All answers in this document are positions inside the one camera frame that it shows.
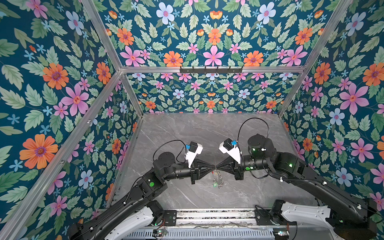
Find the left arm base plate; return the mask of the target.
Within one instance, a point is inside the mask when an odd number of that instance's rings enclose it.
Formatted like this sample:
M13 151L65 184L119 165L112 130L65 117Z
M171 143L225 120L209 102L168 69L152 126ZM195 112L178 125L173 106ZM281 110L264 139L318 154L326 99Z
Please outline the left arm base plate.
M174 227L176 226L177 222L177 216L178 216L178 211L177 210L165 210L163 214L163 218L161 221L156 225L158 228L159 227Z

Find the metal keyring with red handle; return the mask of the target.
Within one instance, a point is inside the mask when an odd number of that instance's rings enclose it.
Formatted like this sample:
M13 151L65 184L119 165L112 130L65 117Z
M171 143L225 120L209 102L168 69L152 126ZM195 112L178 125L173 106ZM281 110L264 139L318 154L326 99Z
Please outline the metal keyring with red handle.
M224 186L224 181L223 181L222 177L219 176L219 174L218 174L218 172L217 172L216 170L214 170L214 171L212 172L212 175L213 175L213 178L214 178L214 179L213 179L213 184L214 184L214 183L217 183L217 184L218 184L218 186L215 187L215 188L221 189L221 188Z

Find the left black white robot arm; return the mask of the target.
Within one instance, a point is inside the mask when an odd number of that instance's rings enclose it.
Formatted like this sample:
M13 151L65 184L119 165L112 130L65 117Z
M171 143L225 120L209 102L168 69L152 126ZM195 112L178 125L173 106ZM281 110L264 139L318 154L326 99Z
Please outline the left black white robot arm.
M162 224L164 209L156 197L167 189L167 181L190 178L194 184L214 169L214 165L201 160L191 165L177 164L174 154L162 153L114 205L88 222L73 224L68 230L69 239L122 240L142 227Z

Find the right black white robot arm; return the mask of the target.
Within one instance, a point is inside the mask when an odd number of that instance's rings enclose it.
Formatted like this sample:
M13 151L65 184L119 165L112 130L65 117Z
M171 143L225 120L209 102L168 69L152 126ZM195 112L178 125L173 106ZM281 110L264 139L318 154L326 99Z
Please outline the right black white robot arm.
M271 139L260 134L248 140L248 154L243 155L235 140L227 139L219 146L228 158L219 163L219 171L243 180L245 172L265 170L268 176L292 184L313 195L323 206L295 205L275 200L269 211L273 223L302 222L332 230L345 240L370 240L378 232L375 202L358 199L320 176L302 159L278 152Z

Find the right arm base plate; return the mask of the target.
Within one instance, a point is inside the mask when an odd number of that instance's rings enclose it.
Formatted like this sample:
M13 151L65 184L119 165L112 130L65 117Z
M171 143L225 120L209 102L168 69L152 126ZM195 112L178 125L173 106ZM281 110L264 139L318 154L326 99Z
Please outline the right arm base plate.
M276 225L276 226L296 226L297 222L287 221L277 208L273 207L272 209L265 209L259 205L255 205L255 219L257 225L267 226L267 225Z

